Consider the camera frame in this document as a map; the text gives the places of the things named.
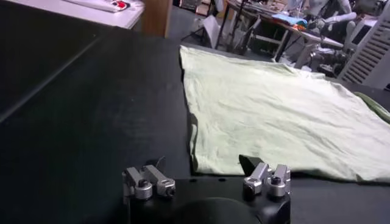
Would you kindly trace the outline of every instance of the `white device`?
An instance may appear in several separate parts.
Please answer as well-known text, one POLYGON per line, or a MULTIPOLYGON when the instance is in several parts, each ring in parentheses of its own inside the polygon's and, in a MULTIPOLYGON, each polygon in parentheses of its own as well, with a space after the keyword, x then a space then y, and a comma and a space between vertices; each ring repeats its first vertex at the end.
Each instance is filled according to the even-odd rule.
POLYGON ((378 21, 356 44, 357 50, 338 75, 338 79, 374 88, 390 84, 390 3, 387 2, 378 21))
POLYGON ((360 21, 355 28, 353 28, 352 33, 349 35, 348 39, 344 43, 344 49, 353 49, 357 50, 358 45, 363 41, 367 36, 367 33, 375 26, 378 19, 372 17, 369 19, 364 19, 360 21))
POLYGON ((79 5, 87 6, 94 9, 99 9, 108 12, 119 12, 130 7, 130 3, 125 1, 111 0, 65 0, 79 5))

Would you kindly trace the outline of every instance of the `floor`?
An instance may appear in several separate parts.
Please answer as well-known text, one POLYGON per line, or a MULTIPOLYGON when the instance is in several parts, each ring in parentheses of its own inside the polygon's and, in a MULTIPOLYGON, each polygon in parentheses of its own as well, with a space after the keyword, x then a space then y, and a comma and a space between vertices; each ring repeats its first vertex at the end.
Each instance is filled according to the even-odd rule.
MULTIPOLYGON (((180 41, 183 37, 190 34, 191 31, 196 30, 196 28, 193 28, 193 23, 194 23, 194 20, 197 18, 204 19, 205 17, 197 15, 191 11, 173 6, 172 11, 171 11, 171 18, 169 20, 168 38, 180 41)), ((221 25, 222 19, 217 18, 217 22, 219 25, 221 25)), ((227 30, 228 27, 230 27, 230 20, 226 21, 225 30, 227 30)), ((192 35, 192 36, 184 39, 183 42, 201 45, 200 38, 198 38, 195 35, 192 35)), ((219 46, 218 50, 225 51, 226 47, 219 46)), ((244 54, 244 56, 251 59, 251 60, 258 60, 258 61, 270 61, 271 60, 270 57, 267 57, 264 55, 257 55, 255 53, 251 52, 250 50, 247 51, 244 54)))

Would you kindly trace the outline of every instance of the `white cloth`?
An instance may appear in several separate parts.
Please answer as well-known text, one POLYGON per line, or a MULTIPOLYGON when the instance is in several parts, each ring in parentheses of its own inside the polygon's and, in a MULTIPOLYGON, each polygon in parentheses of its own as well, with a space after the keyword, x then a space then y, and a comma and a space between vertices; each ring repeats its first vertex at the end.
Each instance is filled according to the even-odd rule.
POLYGON ((282 64, 183 47, 184 86, 197 117, 195 170, 243 174, 238 155, 275 168, 390 182, 390 125, 342 85, 282 64))

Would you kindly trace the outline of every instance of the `silver bracket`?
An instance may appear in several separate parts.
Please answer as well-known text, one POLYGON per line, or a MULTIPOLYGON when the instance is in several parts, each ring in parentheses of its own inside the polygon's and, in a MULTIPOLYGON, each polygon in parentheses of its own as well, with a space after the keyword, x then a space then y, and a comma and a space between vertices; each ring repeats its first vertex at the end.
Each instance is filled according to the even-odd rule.
POLYGON ((165 177, 156 167, 152 165, 144 166, 141 170, 142 176, 156 185, 158 195, 171 198, 175 194, 175 181, 165 177))
POLYGON ((260 194, 263 187, 263 181, 269 176, 269 166, 265 163, 259 163, 249 177, 244 178, 244 193, 247 197, 254 197, 260 194))
POLYGON ((274 174, 267 178, 268 194, 274 197, 283 197, 290 194, 291 175, 286 165, 278 165, 274 174))
POLYGON ((145 180, 136 168, 130 167, 122 172, 123 179, 123 202, 127 203, 130 196, 140 200, 147 200, 153 194, 153 186, 145 180))

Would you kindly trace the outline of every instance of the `screw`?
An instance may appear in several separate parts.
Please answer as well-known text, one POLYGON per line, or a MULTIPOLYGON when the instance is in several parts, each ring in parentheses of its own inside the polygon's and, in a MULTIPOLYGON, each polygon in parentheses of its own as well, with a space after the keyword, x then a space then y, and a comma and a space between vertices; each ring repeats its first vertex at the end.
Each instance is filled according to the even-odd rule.
POLYGON ((146 187, 149 182, 145 179, 139 180, 138 187, 146 187))
POLYGON ((280 177, 271 177, 271 184, 272 185, 279 185, 282 182, 282 179, 280 177))
POLYGON ((165 195, 169 198, 175 196, 175 189, 173 187, 169 187, 165 190, 165 195))

